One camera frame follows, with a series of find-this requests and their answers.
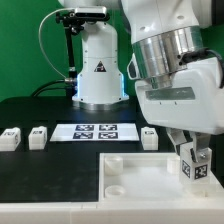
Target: black cable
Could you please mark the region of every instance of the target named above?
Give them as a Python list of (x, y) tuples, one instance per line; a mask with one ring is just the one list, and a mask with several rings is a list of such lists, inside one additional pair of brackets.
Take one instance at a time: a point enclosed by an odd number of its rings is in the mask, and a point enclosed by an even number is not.
[(62, 80), (55, 80), (55, 81), (52, 81), (52, 82), (48, 82), (48, 83), (40, 86), (38, 89), (36, 89), (30, 96), (34, 97), (39, 91), (41, 91), (45, 87), (48, 87), (48, 86), (51, 86), (51, 85), (54, 85), (54, 84), (57, 84), (57, 83), (64, 83), (64, 82), (65, 81), (63, 79)]
[(50, 91), (50, 90), (59, 90), (59, 89), (63, 89), (65, 90), (65, 87), (55, 87), (55, 88), (46, 88), (46, 89), (41, 89), (39, 90), (33, 97), (37, 97), (40, 93), (44, 92), (44, 91)]

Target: circular hole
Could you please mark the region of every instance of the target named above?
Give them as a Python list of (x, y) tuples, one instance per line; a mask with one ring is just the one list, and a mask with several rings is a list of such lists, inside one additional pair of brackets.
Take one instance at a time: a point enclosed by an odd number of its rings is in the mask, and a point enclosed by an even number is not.
[(177, 19), (183, 20), (184, 19), (184, 16), (177, 16)]
[(125, 193), (125, 189), (119, 185), (109, 186), (105, 189), (106, 198), (122, 197)]

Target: metal bracket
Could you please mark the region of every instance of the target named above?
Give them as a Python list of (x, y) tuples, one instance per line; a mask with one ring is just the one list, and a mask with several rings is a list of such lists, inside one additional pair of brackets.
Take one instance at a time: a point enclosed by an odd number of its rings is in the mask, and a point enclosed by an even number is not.
[(187, 142), (183, 130), (166, 128), (166, 132), (171, 142), (173, 143), (176, 153), (179, 154), (180, 145)]
[(191, 150), (192, 160), (195, 163), (201, 163), (209, 161), (209, 142), (211, 135), (198, 133), (198, 132), (190, 132), (190, 136), (193, 139), (193, 149)]
[[(176, 153), (179, 154), (180, 145), (187, 142), (183, 130), (166, 128), (166, 131), (167, 135), (174, 145)], [(193, 139), (193, 148), (191, 149), (192, 161), (194, 163), (205, 163), (209, 161), (211, 159), (209, 153), (209, 142), (211, 135), (198, 132), (190, 132), (190, 136)]]

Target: white cable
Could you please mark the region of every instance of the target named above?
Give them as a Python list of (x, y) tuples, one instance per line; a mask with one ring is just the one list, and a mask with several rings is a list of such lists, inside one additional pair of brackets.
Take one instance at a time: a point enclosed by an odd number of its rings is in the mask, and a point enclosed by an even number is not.
[(68, 10), (73, 10), (74, 8), (63, 8), (63, 9), (57, 9), (54, 12), (51, 12), (50, 14), (48, 14), (40, 23), (40, 27), (39, 27), (39, 34), (38, 34), (38, 39), (39, 39), (39, 45), (40, 45), (40, 49), (42, 54), (44, 55), (45, 59), (47, 60), (47, 62), (50, 64), (50, 66), (62, 77), (66, 78), (65, 75), (63, 75), (57, 68), (55, 68), (55, 66), (52, 64), (52, 62), (50, 61), (50, 59), (48, 58), (44, 47), (43, 47), (43, 43), (42, 43), (42, 38), (41, 38), (41, 33), (42, 33), (42, 28), (44, 23), (46, 22), (47, 19), (49, 19), (53, 14), (57, 13), (57, 12), (61, 12), (61, 11), (68, 11)]

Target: black sticker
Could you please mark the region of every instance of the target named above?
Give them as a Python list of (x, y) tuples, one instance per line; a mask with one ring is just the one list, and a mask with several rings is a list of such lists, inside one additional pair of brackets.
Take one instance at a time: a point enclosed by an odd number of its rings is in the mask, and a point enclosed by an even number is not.
[(99, 62), (94, 72), (107, 72), (102, 61)]
[(182, 162), (182, 171), (187, 177), (191, 178), (191, 167), (184, 160)]
[(146, 135), (154, 135), (154, 132), (153, 131), (145, 131), (145, 134)]
[(118, 139), (117, 132), (100, 132), (99, 139)]
[(73, 139), (93, 139), (92, 132), (75, 132), (73, 135)]
[(4, 135), (13, 136), (15, 132), (6, 132)]
[(117, 131), (117, 125), (100, 125), (100, 131)]
[(33, 134), (34, 134), (34, 135), (40, 135), (40, 134), (42, 134), (42, 132), (43, 132), (43, 131), (34, 131)]
[(195, 180), (208, 176), (208, 165), (195, 168)]
[(94, 125), (77, 125), (76, 131), (93, 131)]

